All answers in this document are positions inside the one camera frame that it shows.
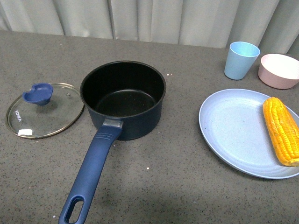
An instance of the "light blue plate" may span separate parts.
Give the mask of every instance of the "light blue plate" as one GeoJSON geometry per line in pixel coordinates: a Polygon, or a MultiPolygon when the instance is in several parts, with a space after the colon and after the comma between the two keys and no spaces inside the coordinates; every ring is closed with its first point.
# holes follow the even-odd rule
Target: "light blue plate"
{"type": "MultiPolygon", "coordinates": [[[[227,164],[252,176],[284,179],[299,167],[282,165],[270,140],[263,116],[262,93],[227,89],[209,96],[199,111],[199,126],[209,147],[227,164]]],[[[299,125],[299,117],[290,108],[299,125]]]]}

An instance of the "cup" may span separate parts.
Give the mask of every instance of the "cup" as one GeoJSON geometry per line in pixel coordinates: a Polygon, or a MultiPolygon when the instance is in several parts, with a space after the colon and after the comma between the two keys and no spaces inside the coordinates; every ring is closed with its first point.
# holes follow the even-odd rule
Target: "cup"
{"type": "Polygon", "coordinates": [[[228,78],[234,80],[244,78],[260,53],[260,49],[251,43],[231,43],[229,46],[224,74],[228,78]]]}

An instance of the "corn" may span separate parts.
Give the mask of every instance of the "corn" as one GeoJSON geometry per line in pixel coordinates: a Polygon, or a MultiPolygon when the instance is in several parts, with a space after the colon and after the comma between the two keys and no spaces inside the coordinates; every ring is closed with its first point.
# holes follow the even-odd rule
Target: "corn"
{"type": "Polygon", "coordinates": [[[278,160],[299,166],[299,128],[286,106],[276,97],[263,103],[263,114],[278,160]]]}

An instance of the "blue lid knob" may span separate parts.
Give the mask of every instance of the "blue lid knob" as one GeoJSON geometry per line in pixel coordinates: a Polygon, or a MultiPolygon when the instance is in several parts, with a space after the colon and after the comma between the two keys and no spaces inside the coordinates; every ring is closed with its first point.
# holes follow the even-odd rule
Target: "blue lid knob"
{"type": "Polygon", "coordinates": [[[52,85],[49,83],[37,83],[32,85],[29,92],[23,92],[22,97],[28,103],[44,106],[50,102],[52,93],[52,85]]]}

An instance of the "glass lid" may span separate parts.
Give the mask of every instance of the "glass lid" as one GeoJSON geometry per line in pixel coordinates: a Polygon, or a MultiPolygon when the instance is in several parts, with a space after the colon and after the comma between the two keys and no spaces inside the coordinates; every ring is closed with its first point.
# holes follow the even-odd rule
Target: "glass lid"
{"type": "Polygon", "coordinates": [[[9,107],[5,123],[23,138],[39,139],[72,125],[84,108],[79,91],[65,83],[34,84],[9,107]]]}

